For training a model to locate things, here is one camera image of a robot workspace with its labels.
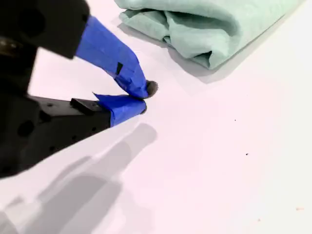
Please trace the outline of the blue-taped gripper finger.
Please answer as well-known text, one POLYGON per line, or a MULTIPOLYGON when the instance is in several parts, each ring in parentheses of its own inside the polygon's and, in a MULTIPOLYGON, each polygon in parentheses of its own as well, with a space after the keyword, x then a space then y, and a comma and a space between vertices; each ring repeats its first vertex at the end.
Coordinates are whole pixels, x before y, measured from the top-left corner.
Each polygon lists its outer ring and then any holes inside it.
POLYGON ((35 97, 39 121, 29 139, 29 167, 81 140, 143 114, 144 100, 129 95, 96 95, 70 101, 35 97))
POLYGON ((135 53, 96 17, 84 0, 38 0, 44 30, 40 47, 68 59, 78 57, 108 73, 129 95, 150 98, 157 83, 146 79, 135 53))

